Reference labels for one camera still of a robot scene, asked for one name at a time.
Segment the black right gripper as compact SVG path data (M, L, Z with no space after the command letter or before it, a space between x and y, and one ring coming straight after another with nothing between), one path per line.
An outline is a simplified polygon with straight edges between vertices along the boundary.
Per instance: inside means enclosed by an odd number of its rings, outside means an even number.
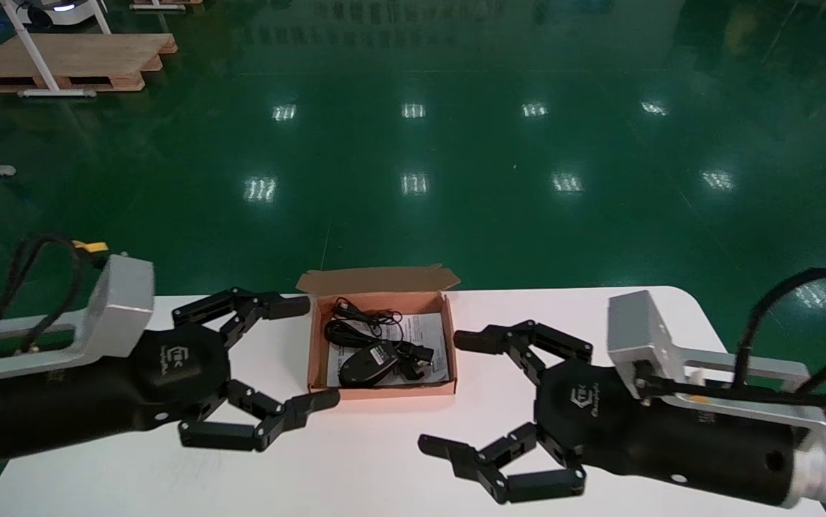
M584 467L630 475L781 506L794 474L795 438L783 424L663 401L644 406L613 368L587 364L593 344L537 321L455 331L455 347L507 355L531 381L539 381L534 418L492 444L476 449L423 434L422 454L449 462L456 478L475 482L495 503L533 503L583 496ZM547 369L532 347L563 361ZM544 448L559 468L505 475L507 467Z

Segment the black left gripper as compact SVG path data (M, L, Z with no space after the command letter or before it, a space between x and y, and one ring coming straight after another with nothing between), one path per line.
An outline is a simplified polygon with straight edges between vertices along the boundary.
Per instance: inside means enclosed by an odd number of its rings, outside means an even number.
M312 413L333 409L340 392L278 402L230 381L228 350L259 320L310 310L308 297L228 289L172 311L171 330L147 330L131 355L0 379L0 462L180 421L183 447L264 452L282 433L305 428ZM227 320L219 331L204 325ZM200 421L226 400L256 425Z

